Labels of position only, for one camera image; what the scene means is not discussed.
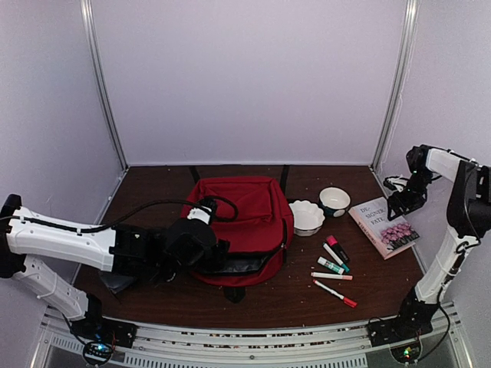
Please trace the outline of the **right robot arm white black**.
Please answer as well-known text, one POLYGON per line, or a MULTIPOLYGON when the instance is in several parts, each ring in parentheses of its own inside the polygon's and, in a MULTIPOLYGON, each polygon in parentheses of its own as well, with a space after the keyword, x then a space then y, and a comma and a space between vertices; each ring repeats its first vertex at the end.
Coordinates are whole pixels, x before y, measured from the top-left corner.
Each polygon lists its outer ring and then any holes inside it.
POLYGON ((470 251, 479 246, 490 230, 490 168, 461 156, 451 149, 414 146, 407 152, 410 170, 402 188, 390 178, 384 184, 392 190, 387 198, 387 217, 395 220, 427 202, 427 187, 444 178, 453 187, 447 204, 447 230, 442 245, 426 274, 404 298, 391 329, 400 338, 414 337, 430 326, 446 289, 460 271, 470 251))

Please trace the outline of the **red backpack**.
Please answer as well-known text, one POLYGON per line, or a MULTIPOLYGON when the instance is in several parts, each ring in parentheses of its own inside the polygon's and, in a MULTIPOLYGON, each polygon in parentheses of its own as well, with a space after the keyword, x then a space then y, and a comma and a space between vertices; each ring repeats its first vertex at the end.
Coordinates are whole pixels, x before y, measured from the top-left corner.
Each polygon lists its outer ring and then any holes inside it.
POLYGON ((223 265, 215 270, 202 266, 193 272, 196 279, 221 287, 226 299, 239 303, 246 288, 276 276, 286 263, 292 243, 294 215, 286 198, 289 167, 280 179, 269 176, 203 178, 190 168, 195 186, 190 202, 213 198, 217 218, 212 229, 229 242, 223 265))

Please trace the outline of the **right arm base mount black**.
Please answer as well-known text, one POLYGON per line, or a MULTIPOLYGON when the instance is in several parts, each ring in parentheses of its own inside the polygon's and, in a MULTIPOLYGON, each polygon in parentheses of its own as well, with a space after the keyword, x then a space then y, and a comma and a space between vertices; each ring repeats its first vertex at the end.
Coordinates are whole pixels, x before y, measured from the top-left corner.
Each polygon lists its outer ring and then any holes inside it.
POLYGON ((428 334, 433 331, 431 322, 433 316, 434 314, 415 314, 409 317, 397 315, 386 319, 372 318, 367 323, 367 334, 371 346, 395 344, 428 334))

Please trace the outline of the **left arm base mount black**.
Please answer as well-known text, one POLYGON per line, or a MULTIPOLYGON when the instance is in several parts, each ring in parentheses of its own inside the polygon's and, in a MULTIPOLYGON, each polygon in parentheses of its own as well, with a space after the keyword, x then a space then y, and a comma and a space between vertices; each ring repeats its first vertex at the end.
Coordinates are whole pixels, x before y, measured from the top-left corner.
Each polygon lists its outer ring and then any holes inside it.
POLYGON ((88 340, 131 348, 137 335, 137 325, 102 316, 102 303, 92 294, 87 296, 87 308, 81 320, 71 321, 71 332, 88 340))

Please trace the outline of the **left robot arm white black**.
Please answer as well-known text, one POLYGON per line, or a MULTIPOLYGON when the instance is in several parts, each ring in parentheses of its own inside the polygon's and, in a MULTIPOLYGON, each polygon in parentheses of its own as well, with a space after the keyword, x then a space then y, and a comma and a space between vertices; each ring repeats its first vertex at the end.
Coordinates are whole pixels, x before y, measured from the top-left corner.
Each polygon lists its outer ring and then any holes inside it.
POLYGON ((110 323, 101 316, 100 301, 70 286, 39 258, 73 261, 134 280, 171 280, 181 269, 220 268, 229 242, 212 228, 216 200, 187 202, 188 214, 169 228, 126 224, 129 217, 159 204, 141 205, 110 224, 85 225, 40 215, 11 194, 1 209, 1 276, 24 283, 70 322, 79 322, 93 340, 103 340, 110 323))

